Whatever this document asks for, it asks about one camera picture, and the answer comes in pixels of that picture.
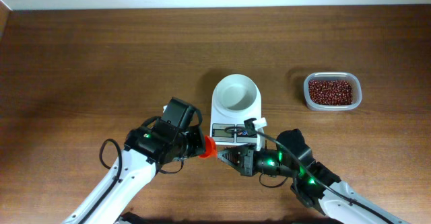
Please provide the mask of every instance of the plastic container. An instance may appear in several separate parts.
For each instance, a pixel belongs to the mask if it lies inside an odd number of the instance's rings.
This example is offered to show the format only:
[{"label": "plastic container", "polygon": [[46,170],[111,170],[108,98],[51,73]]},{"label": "plastic container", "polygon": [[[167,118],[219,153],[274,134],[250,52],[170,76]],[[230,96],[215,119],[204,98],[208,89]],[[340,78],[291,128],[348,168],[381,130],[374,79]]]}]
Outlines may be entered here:
[{"label": "plastic container", "polygon": [[[335,81],[335,80],[346,80],[352,86],[352,104],[348,106],[326,106],[314,103],[310,98],[310,92],[308,91],[308,82],[310,80],[321,80],[321,81]],[[338,111],[338,110],[353,110],[358,107],[362,101],[361,85],[359,84],[358,78],[351,73],[344,72],[320,72],[310,74],[304,81],[304,95],[307,103],[307,107],[310,110],[319,111]]]}]

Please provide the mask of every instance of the robotic arm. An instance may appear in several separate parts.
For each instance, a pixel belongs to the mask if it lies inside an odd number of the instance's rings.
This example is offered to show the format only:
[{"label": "robotic arm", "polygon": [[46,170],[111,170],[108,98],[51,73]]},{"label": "robotic arm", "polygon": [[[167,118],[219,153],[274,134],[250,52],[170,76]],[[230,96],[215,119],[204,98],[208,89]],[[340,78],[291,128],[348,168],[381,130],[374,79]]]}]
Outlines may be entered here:
[{"label": "robotic arm", "polygon": [[235,126],[226,130],[247,130],[249,134],[260,134],[276,143],[277,150],[264,148],[256,151],[254,145],[243,145],[220,151],[218,158],[241,175],[254,176],[260,172],[261,176],[286,176],[281,184],[267,187],[281,186],[291,177],[293,183],[290,189],[305,207],[312,207],[342,223],[407,223],[357,194],[339,176],[317,162],[298,129],[282,132],[275,140],[256,132],[251,124],[253,120],[244,122],[246,129]]},{"label": "robotic arm", "polygon": [[[189,126],[196,113],[199,123]],[[146,120],[132,130],[119,157],[102,181],[64,224],[114,223],[130,200],[148,184],[164,164],[183,161],[205,153],[200,124],[202,116],[194,106],[172,98],[163,116]]]}]

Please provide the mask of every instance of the wooden table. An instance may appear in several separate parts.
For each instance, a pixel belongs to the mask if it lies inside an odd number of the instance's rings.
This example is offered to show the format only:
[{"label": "wooden table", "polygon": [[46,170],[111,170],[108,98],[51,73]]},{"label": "wooden table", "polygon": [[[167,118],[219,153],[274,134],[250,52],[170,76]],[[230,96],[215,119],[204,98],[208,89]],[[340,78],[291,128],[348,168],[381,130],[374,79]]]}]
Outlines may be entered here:
[{"label": "wooden table", "polygon": [[[13,11],[0,46],[0,223],[59,223],[106,173],[103,140],[123,142],[172,96],[203,112],[232,73],[249,76],[277,136],[299,128],[314,157],[372,202],[431,219],[431,6]],[[313,112],[313,72],[358,77],[351,112]],[[105,159],[113,162],[113,147]],[[165,166],[175,170],[178,165]],[[279,179],[268,180],[268,184]],[[216,159],[157,175],[125,211],[148,219],[320,217]]]}]

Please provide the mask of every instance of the red object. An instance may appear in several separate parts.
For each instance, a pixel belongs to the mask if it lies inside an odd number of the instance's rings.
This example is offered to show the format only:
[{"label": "red object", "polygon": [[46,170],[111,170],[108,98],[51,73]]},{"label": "red object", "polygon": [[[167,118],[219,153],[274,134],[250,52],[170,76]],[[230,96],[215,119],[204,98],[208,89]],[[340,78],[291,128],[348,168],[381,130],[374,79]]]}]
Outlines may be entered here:
[{"label": "red object", "polygon": [[200,155],[200,158],[217,157],[216,142],[209,136],[205,136],[205,153]]}]

